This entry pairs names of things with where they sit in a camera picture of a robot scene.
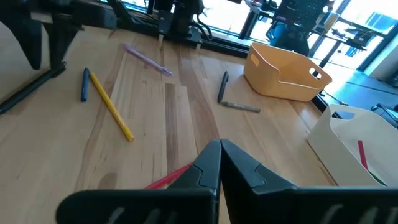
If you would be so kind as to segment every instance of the blue object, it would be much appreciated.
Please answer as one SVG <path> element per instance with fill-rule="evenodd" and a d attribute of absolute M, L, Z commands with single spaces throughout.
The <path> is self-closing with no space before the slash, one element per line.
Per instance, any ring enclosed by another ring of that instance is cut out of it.
<path fill-rule="evenodd" d="M 88 95 L 88 75 L 90 74 L 90 71 L 88 68 L 85 68 L 83 72 L 83 82 L 81 83 L 81 96 L 80 96 L 80 101 L 86 102 L 87 101 L 87 95 Z"/>

